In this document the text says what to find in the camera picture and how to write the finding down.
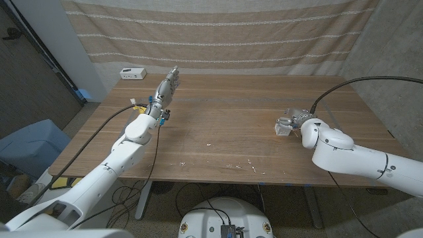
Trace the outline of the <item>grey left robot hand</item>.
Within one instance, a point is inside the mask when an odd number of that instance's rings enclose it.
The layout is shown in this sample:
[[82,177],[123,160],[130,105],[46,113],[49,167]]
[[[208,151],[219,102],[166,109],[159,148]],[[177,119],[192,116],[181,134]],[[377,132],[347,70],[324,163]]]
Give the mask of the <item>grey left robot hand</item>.
[[154,119],[162,114],[162,111],[170,105],[174,92],[178,86],[179,79],[178,66],[174,66],[167,76],[161,81],[157,87],[155,94],[152,96],[152,100],[146,108],[145,113]]

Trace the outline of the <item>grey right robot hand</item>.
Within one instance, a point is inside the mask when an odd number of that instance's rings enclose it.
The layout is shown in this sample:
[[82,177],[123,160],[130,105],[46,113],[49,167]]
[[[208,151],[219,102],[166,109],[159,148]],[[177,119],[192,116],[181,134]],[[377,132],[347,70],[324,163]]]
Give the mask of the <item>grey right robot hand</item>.
[[284,110],[284,115],[276,120],[276,125],[292,130],[294,128],[300,128],[305,121],[316,117],[315,114],[305,109],[287,108]]

